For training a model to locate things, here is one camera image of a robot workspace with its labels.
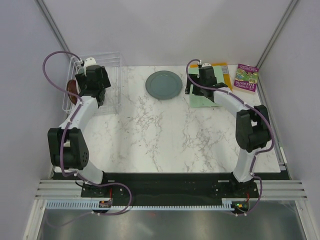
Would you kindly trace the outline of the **grey plate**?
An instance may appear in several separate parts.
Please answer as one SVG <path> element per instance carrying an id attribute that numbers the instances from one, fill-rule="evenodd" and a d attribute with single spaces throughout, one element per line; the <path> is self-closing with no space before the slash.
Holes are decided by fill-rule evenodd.
<path id="1" fill-rule="evenodd" d="M 154 72 L 145 81 L 147 93 L 157 100 L 170 100 L 177 97 L 182 87 L 181 78 L 167 70 Z"/>

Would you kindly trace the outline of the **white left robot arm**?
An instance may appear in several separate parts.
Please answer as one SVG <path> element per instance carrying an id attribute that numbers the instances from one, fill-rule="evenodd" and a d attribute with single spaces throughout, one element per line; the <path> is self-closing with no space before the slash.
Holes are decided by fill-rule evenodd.
<path id="1" fill-rule="evenodd" d="M 59 167 L 63 176 L 70 174 L 92 185 L 99 197 L 106 196 L 110 185 L 103 180 L 103 171 L 90 160 L 83 131 L 94 113 L 104 104 L 106 89 L 111 86 L 104 66 L 85 65 L 83 72 L 75 75 L 81 91 L 70 116 L 57 128 L 47 133 L 51 164 Z"/>

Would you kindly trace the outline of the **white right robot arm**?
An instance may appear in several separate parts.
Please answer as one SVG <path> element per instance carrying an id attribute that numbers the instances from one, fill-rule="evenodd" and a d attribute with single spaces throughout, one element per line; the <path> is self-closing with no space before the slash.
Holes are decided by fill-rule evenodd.
<path id="1" fill-rule="evenodd" d="M 198 76 L 191 77 L 190 64 L 186 66 L 188 81 L 208 100 L 224 107 L 235 117 L 235 139 L 240 147 L 236 167 L 232 174 L 235 181 L 229 184 L 229 191 L 235 197 L 247 191 L 246 182 L 257 179 L 254 166 L 257 156 L 274 148 L 275 137 L 270 125 L 268 109 L 263 104 L 250 106 L 235 95 L 227 84 L 217 82 L 211 65 L 198 64 Z"/>

